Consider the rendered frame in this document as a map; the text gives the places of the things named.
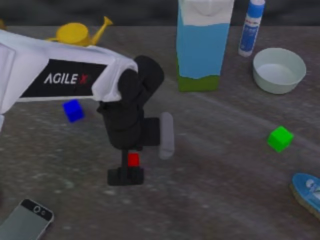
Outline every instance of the blue glue stick cap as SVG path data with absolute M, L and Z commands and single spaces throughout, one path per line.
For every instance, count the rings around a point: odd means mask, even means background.
M 250 1 L 247 14 L 251 18 L 255 18 L 255 19 L 261 18 L 262 15 L 264 14 L 264 8 L 265 8 L 265 4 L 255 5 Z

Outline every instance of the glue stick label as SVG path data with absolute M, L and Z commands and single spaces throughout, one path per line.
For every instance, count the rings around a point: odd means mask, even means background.
M 253 49 L 256 36 L 258 33 L 258 26 L 244 26 L 240 49 L 245 52 L 249 52 Z

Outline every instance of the dark background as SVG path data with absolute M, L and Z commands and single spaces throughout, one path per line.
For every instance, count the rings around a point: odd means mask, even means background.
M 173 26 L 178 0 L 0 0 L 7 25 L 100 25 L 107 16 L 116 26 Z M 249 0 L 235 0 L 232 25 L 242 25 Z M 320 25 L 320 0 L 266 0 L 263 25 Z

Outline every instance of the phone camera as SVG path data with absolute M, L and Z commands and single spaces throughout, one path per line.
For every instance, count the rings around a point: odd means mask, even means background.
M 41 212 L 41 207 L 35 206 L 34 209 L 33 209 L 33 212 L 34 212 L 35 214 L 40 213 L 40 212 Z

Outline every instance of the green box base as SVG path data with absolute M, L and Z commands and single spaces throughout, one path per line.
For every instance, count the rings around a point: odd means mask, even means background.
M 218 75 L 205 76 L 199 79 L 180 76 L 178 59 L 176 60 L 176 72 L 180 92 L 208 92 L 218 88 L 220 79 Z

